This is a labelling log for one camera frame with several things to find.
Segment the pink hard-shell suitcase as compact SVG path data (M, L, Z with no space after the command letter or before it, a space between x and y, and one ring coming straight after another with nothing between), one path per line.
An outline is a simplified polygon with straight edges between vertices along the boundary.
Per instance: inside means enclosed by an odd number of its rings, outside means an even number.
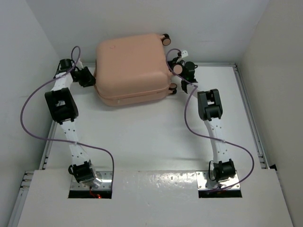
M164 47L168 34L128 36L96 47L95 90L108 106L156 101L177 91L171 82Z

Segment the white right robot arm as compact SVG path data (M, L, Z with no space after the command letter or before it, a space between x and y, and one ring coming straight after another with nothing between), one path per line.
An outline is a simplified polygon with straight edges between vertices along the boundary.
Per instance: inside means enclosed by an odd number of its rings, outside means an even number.
M209 180L219 183L233 178L236 170L233 161L226 154L221 126L223 107L218 89L202 91L197 88L195 70L198 65L191 61L185 62L176 57L168 61L168 66L173 75L182 78L182 90L197 99L198 114L207 128L209 134L207 138L211 140L213 149L213 160L209 163L213 165L213 169L209 170Z

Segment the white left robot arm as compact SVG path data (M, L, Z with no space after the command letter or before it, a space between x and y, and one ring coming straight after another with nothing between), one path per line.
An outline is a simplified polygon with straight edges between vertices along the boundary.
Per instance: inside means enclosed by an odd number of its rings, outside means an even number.
M70 92L73 82L78 82L81 87L95 85L96 79L88 67L80 65L71 59L59 61L54 87L45 93L45 99L52 119L58 123L69 143L72 164L68 172L74 176L77 183L93 187L96 179L96 171L85 150L78 144L80 136L76 129L76 118L79 111Z

